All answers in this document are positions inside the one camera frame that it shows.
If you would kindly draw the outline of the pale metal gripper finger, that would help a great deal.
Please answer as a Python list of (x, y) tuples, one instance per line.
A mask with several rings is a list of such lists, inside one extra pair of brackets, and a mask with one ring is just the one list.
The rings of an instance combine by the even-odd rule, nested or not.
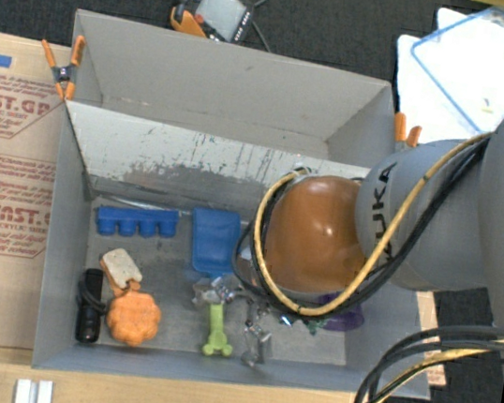
[(264, 327), (268, 312), (257, 311), (246, 318), (244, 327), (245, 352), (241, 361), (248, 367), (263, 365), (270, 355), (273, 335)]
[(193, 285), (192, 303), (195, 306), (224, 305), (231, 303), (239, 291), (234, 277), (203, 277)]

